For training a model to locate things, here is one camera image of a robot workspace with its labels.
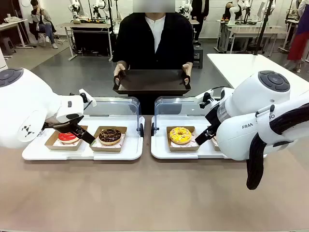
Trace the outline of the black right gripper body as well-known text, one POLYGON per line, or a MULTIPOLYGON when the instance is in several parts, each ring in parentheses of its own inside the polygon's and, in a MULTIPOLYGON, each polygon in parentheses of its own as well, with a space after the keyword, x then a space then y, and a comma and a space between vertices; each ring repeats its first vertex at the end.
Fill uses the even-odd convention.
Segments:
POLYGON ((212 129, 217 129, 221 123, 226 120, 225 105, 219 103, 213 106, 210 111, 205 115, 205 118, 211 124, 212 129))

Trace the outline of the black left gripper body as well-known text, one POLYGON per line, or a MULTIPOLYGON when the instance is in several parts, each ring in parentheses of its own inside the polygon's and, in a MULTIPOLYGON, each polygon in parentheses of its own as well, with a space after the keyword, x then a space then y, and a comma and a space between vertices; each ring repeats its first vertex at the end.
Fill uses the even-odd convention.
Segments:
POLYGON ((76 132, 77 130, 81 129, 81 126, 78 125, 78 123, 81 120, 82 120, 82 117, 69 120, 68 122, 65 122, 65 123, 52 124, 52 123, 44 122, 42 130, 55 129, 58 132, 76 132))

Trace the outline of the person's left hand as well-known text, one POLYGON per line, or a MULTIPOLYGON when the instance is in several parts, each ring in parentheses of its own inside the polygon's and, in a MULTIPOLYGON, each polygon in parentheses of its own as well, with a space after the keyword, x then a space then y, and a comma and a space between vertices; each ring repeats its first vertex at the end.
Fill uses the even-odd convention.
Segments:
POLYGON ((187 62, 183 65, 182 69, 185 72, 185 74, 189 77, 191 77, 191 71, 192 71, 193 64, 191 62, 187 62))

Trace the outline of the person's right hand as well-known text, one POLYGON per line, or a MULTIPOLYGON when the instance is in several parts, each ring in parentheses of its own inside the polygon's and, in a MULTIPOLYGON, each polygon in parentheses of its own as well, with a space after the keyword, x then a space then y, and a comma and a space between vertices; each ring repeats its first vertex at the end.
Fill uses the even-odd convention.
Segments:
POLYGON ((118 76, 121 71, 124 71, 126 69, 127 69, 127 63, 125 61, 119 61, 116 64, 113 74, 114 76, 118 76))

